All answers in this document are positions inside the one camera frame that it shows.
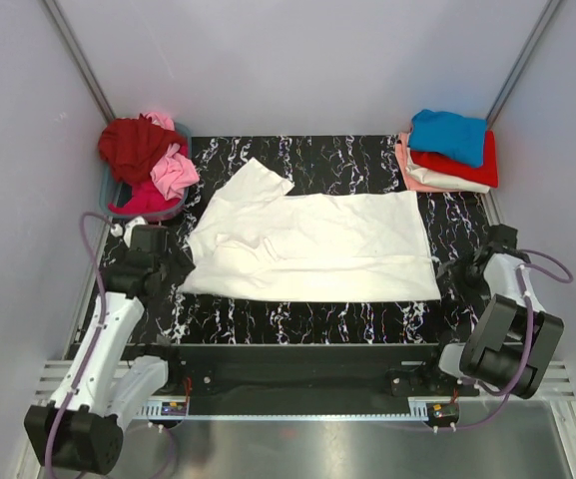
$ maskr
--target white cloth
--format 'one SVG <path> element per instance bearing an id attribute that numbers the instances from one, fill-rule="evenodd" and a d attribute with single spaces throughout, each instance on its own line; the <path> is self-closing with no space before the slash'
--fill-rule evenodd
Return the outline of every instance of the white cloth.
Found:
<path id="1" fill-rule="evenodd" d="M 182 291 L 267 301 L 439 299 L 416 192 L 287 197 L 250 160 L 218 190 L 188 243 Z"/>
<path id="2" fill-rule="evenodd" d="M 446 190 L 454 190 L 458 192 L 489 193 L 489 187 L 487 185 L 470 182 L 469 180 L 463 180 L 462 178 L 452 175 L 435 172 L 417 165 L 411 159 L 410 148 L 407 149 L 407 165 L 405 166 L 405 170 L 408 175 L 419 183 L 423 183 L 429 187 L 444 188 Z"/>

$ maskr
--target white wall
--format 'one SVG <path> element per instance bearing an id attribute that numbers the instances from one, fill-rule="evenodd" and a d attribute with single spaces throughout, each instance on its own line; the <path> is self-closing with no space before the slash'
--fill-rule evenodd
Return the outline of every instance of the white wall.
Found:
<path id="1" fill-rule="evenodd" d="M 40 2 L 1 1 L 0 478 L 43 363 L 73 324 L 88 270 L 77 221 L 97 204 L 103 128 Z"/>
<path id="2" fill-rule="evenodd" d="M 576 1 L 563 6 L 494 131 L 505 220 L 521 245 L 554 254 L 576 275 Z M 565 320 L 560 351 L 576 391 L 576 281 L 537 277 L 536 286 Z"/>
<path id="3" fill-rule="evenodd" d="M 115 112 L 196 135 L 485 117 L 545 0 L 59 0 Z"/>

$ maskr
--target black marble table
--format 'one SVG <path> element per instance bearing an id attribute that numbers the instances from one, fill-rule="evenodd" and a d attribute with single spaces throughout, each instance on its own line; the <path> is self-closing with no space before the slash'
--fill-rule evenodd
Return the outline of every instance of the black marble table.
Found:
<path id="1" fill-rule="evenodd" d="M 215 190 L 254 157 L 294 182 L 290 195 L 352 195 L 405 190 L 394 156 L 396 136 L 195 138 L 193 160 L 201 176 L 186 210 L 166 222 L 183 248 Z M 487 218 L 475 194 L 418 194 L 434 266 L 471 252 L 484 240 Z M 109 237 L 102 266 L 124 246 Z M 327 344 L 436 342 L 441 333 L 477 320 L 472 305 L 453 300 L 378 303 L 261 302 L 182 294 L 173 270 L 166 287 L 148 303 L 131 342 Z M 83 337 L 86 320 L 75 343 Z"/>

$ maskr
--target pink cloth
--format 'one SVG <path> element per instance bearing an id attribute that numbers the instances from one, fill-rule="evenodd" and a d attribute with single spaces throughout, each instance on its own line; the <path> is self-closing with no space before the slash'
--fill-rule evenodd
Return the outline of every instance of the pink cloth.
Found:
<path id="1" fill-rule="evenodd" d="M 422 193 L 448 193 L 453 192 L 453 190 L 446 190 L 443 188 L 431 187 L 429 185 L 424 185 L 412 178 L 408 173 L 407 169 L 407 138 L 409 134 L 401 133 L 398 135 L 400 143 L 396 143 L 394 147 L 394 153 L 396 154 L 396 159 L 398 160 L 398 165 L 400 166 L 400 172 L 403 175 L 403 181 L 408 190 L 413 192 Z"/>
<path id="2" fill-rule="evenodd" d="M 185 188 L 199 181 L 195 166 L 179 153 L 176 143 L 170 145 L 166 154 L 153 166 L 150 178 L 166 200 L 182 198 Z"/>
<path id="3" fill-rule="evenodd" d="M 132 186 L 132 197 L 122 207 L 116 207 L 112 204 L 108 205 L 108 209 L 112 213 L 119 215 L 143 215 L 146 213 L 160 213 L 175 207 L 179 203 L 179 199 L 166 200 L 163 195 L 157 190 L 152 181 L 147 180 Z"/>
<path id="4" fill-rule="evenodd" d="M 164 130 L 174 130 L 175 122 L 165 113 L 160 112 L 148 112 L 144 115 L 148 120 L 150 120 L 155 125 L 160 126 Z M 181 154 L 186 157 L 188 155 L 188 146 L 183 145 L 181 147 Z"/>

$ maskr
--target plastic basket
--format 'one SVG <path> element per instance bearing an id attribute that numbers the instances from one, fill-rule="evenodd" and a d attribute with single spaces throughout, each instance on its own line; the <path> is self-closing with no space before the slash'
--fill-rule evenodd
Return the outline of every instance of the plastic basket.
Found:
<path id="1" fill-rule="evenodd" d="M 175 122 L 175 130 L 179 135 L 188 141 L 188 158 L 192 157 L 192 135 L 190 130 L 185 125 Z M 188 189 L 184 192 L 184 197 L 173 208 L 163 210 L 161 212 L 147 213 L 144 215 L 119 215 L 111 212 L 108 209 L 108 204 L 116 207 L 122 207 L 132 197 L 132 187 L 126 183 L 117 182 L 112 176 L 110 165 L 106 164 L 104 167 L 104 175 L 101 181 L 101 191 L 99 192 L 99 208 L 102 213 L 108 217 L 117 220 L 131 220 L 134 217 L 144 217 L 147 222 L 164 222 L 178 215 L 184 208 L 186 199 L 188 198 Z"/>

